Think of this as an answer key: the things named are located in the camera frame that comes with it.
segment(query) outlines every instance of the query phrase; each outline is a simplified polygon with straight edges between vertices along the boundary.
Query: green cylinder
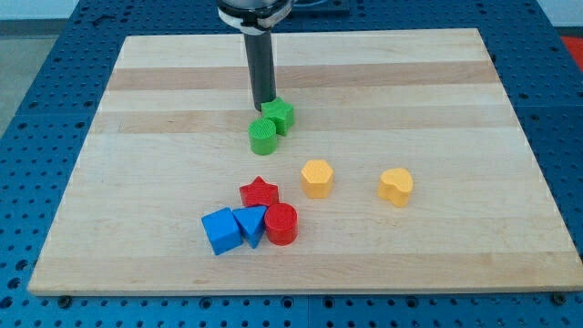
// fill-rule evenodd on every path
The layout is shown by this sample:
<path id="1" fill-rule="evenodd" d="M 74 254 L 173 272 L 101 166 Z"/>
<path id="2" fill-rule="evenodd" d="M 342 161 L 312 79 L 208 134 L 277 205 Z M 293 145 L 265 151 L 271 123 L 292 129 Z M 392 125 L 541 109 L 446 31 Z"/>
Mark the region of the green cylinder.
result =
<path id="1" fill-rule="evenodd" d="M 267 118 L 258 118 L 249 124 L 251 150 L 257 155 L 269 155 L 277 148 L 275 123 Z"/>

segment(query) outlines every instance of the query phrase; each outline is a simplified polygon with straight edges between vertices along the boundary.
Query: blue table surface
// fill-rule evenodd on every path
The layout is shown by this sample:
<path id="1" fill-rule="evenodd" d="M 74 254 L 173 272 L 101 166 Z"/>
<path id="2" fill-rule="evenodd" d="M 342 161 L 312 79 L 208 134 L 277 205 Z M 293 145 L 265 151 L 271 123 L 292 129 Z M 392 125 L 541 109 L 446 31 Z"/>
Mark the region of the blue table surface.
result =
<path id="1" fill-rule="evenodd" d="M 583 252 L 583 84 L 534 0 L 350 0 L 274 32 L 477 27 Z M 37 298 L 26 291 L 124 38 L 238 33 L 204 1 L 81 0 L 0 141 L 0 327 L 583 327 L 583 292 Z"/>

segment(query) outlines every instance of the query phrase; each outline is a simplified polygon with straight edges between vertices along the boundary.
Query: blue cube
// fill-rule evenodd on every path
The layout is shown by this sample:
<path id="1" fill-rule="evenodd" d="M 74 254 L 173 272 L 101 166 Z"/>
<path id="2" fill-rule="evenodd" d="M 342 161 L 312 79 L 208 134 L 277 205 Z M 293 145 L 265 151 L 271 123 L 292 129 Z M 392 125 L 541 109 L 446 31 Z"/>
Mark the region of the blue cube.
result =
<path id="1" fill-rule="evenodd" d="M 230 208 L 217 210 L 202 217 L 202 225 L 207 232 L 207 237 L 209 237 L 210 245 L 215 255 L 232 250 L 243 243 L 239 226 Z"/>
<path id="2" fill-rule="evenodd" d="M 266 210 L 265 206 L 254 206 L 233 211 L 243 237 L 253 249 L 259 244 L 265 231 L 263 216 Z"/>

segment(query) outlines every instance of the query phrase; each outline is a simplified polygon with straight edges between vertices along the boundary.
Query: yellow block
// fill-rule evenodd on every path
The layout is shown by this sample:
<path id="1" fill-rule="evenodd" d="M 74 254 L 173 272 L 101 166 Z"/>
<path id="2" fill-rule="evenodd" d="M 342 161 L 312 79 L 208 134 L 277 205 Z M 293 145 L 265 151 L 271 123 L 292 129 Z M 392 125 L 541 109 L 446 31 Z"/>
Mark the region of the yellow block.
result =
<path id="1" fill-rule="evenodd" d="M 390 200 L 394 206 L 406 206 L 411 190 L 413 190 L 413 178 L 408 170 L 388 169 L 381 175 L 378 195 L 383 200 Z"/>
<path id="2" fill-rule="evenodd" d="M 324 159 L 308 160 L 302 169 L 302 189 L 311 199 L 328 197 L 334 183 L 334 170 Z"/>

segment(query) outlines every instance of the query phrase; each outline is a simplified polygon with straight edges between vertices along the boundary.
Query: toy block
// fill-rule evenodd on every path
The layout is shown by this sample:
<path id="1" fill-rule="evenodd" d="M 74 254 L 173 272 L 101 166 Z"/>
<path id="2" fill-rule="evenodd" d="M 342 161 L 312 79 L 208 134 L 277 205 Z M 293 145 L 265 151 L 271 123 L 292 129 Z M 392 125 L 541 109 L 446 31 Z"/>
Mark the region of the toy block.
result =
<path id="1" fill-rule="evenodd" d="M 290 204 L 271 205 L 263 220 L 267 239 L 276 245 L 288 245 L 298 237 L 298 212 Z"/>
<path id="2" fill-rule="evenodd" d="M 246 186 L 239 188 L 240 199 L 244 207 L 267 206 L 280 202 L 279 190 L 276 185 L 265 182 L 261 177 Z"/>
<path id="3" fill-rule="evenodd" d="M 412 190 L 413 178 L 406 169 L 389 169 L 381 175 L 378 195 L 383 200 L 391 201 L 394 206 L 406 206 Z"/>
<path id="4" fill-rule="evenodd" d="M 334 170 L 323 159 L 308 160 L 302 169 L 302 190 L 311 199 L 328 197 L 334 183 Z"/>
<path id="5" fill-rule="evenodd" d="M 277 134 L 286 136 L 288 129 L 295 123 L 293 115 L 293 106 L 276 97 L 273 101 L 261 104 L 263 118 L 267 118 L 275 123 Z"/>
<path id="6" fill-rule="evenodd" d="M 275 123 L 267 118 L 258 118 L 249 124 L 251 151 L 257 155 L 269 155 L 277 148 Z"/>
<path id="7" fill-rule="evenodd" d="M 230 208 L 217 210 L 202 217 L 202 226 L 207 232 L 210 246 L 215 255 L 234 249 L 242 245 L 239 226 L 233 217 Z"/>
<path id="8" fill-rule="evenodd" d="M 233 210 L 233 216 L 239 224 L 239 229 L 249 245 L 254 249 L 259 245 L 259 241 L 265 231 L 263 216 L 267 207 L 254 206 L 244 209 Z"/>

